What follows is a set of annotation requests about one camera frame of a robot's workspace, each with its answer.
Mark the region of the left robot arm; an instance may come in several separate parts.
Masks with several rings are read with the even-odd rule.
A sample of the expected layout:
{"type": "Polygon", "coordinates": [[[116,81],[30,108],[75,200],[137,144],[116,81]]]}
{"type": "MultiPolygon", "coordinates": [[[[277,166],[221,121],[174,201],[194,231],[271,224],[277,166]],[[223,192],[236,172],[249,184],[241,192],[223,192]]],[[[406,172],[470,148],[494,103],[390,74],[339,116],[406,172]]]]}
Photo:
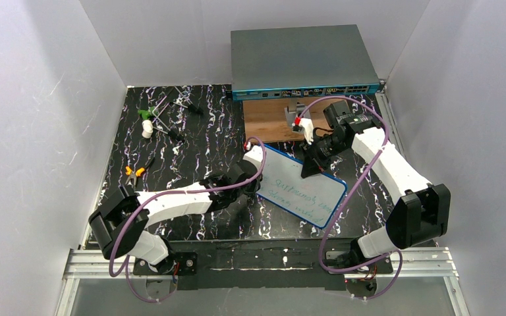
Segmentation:
{"type": "Polygon", "coordinates": [[[102,256],[111,261],[123,255],[162,266],[174,253],[166,239],[148,232],[154,223],[184,215],[224,209],[242,195],[255,194],[264,162],[243,158],[227,174],[211,176],[176,190],[137,193],[119,186],[90,215],[88,222],[102,256]]]}

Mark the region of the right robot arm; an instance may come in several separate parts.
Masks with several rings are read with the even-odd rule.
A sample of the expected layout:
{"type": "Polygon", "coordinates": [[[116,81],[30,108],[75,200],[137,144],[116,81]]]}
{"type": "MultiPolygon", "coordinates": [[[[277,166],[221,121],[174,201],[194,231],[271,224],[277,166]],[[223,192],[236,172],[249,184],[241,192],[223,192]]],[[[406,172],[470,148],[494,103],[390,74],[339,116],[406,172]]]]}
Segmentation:
{"type": "Polygon", "coordinates": [[[447,232],[451,192],[419,174],[389,140],[385,123],[373,110],[356,114],[347,97],[336,97],[323,113],[329,129],[316,134],[311,119],[297,115],[293,126],[302,129],[303,178],[328,168],[332,157],[351,149],[366,162],[387,189],[395,206],[385,225],[355,238],[346,255],[326,259],[336,269],[353,267],[393,250],[403,250],[447,232]]]}

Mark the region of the blue framed whiteboard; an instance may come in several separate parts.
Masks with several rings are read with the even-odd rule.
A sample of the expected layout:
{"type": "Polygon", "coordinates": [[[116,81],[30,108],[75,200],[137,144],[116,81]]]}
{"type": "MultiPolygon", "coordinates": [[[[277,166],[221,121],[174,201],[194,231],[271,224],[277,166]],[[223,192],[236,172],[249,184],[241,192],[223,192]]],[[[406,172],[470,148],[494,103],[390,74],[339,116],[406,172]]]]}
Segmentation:
{"type": "Polygon", "coordinates": [[[347,184],[328,174],[301,177],[303,164],[289,155],[266,146],[263,179],[257,194],[318,227],[327,226],[347,184]]]}

